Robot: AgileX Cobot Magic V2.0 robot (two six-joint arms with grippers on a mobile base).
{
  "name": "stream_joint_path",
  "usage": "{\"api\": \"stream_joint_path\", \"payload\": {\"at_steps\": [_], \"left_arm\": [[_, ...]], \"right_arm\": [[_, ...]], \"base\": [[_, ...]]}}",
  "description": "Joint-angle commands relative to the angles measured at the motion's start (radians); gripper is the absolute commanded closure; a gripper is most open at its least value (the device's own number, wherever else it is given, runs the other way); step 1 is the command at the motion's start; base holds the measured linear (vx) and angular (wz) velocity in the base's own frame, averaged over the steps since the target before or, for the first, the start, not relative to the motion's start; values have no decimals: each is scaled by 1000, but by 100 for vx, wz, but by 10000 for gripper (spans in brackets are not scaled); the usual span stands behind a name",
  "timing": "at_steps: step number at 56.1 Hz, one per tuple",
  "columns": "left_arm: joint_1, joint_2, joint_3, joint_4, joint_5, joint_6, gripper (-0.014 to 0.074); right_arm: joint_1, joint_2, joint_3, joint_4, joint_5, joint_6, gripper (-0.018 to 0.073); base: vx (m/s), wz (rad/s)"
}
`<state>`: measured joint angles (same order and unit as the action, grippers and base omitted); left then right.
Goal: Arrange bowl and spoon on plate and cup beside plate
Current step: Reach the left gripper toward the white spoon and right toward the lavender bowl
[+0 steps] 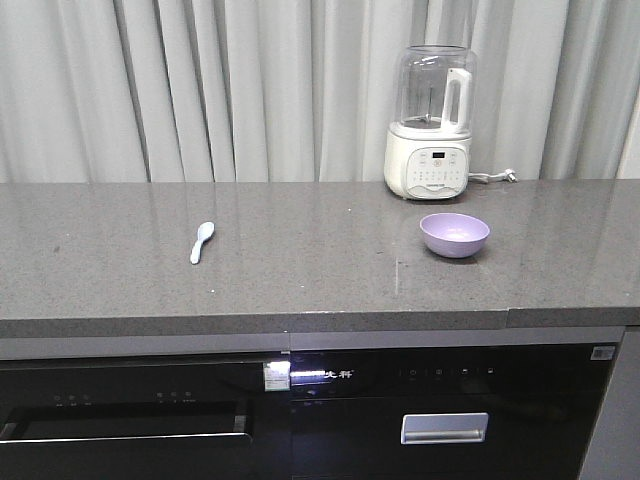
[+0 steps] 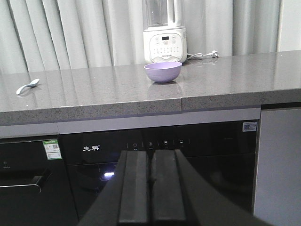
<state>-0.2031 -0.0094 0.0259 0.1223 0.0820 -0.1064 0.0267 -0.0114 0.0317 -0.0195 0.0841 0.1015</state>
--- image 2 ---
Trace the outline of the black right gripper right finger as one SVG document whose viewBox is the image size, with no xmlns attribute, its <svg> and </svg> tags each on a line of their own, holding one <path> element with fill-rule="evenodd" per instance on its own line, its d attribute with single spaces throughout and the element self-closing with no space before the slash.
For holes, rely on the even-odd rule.
<svg viewBox="0 0 301 226">
<path fill-rule="evenodd" d="M 156 150 L 152 158 L 155 226 L 265 226 L 220 194 L 180 150 Z"/>
</svg>

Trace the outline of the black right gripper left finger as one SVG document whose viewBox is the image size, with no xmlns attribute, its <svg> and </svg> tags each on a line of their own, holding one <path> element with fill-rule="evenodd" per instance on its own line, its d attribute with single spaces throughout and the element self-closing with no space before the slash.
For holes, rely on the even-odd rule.
<svg viewBox="0 0 301 226">
<path fill-rule="evenodd" d="M 148 226 L 149 168 L 144 151 L 122 151 L 111 178 L 79 226 Z"/>
</svg>

